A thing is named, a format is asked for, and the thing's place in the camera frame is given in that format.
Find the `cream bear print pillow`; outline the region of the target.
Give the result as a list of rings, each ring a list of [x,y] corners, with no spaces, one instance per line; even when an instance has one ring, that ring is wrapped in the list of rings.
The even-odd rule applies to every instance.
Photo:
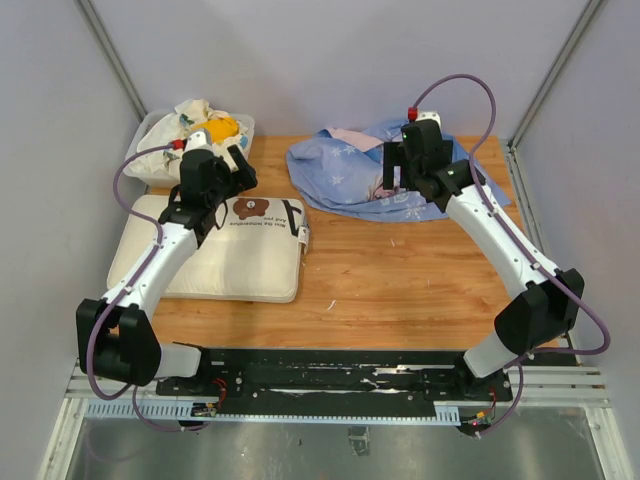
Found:
[[[175,274],[165,298],[289,303],[309,243],[304,206],[295,199],[235,197]]]

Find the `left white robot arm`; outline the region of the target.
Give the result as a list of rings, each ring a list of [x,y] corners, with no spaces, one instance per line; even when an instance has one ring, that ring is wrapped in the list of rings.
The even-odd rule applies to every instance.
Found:
[[[115,400],[131,387],[163,377],[179,377],[195,396],[214,383],[214,371],[201,362],[200,348],[161,344],[152,318],[176,273],[220,226],[218,208],[255,188],[257,177],[236,145],[228,147],[226,156],[193,139],[169,145],[183,152],[180,182],[160,217],[149,220],[155,236],[116,287],[97,300],[83,300],[76,310],[80,368],[102,400]]]

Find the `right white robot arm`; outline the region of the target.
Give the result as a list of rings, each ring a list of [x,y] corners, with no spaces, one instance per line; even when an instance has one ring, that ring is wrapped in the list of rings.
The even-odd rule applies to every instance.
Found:
[[[540,253],[505,214],[485,177],[467,159],[453,158],[453,143],[437,121],[422,119],[401,129],[383,146],[383,186],[418,192],[456,222],[480,248],[510,298],[494,329],[467,350],[453,375],[455,392],[474,400],[489,377],[524,354],[571,330],[584,280]]]

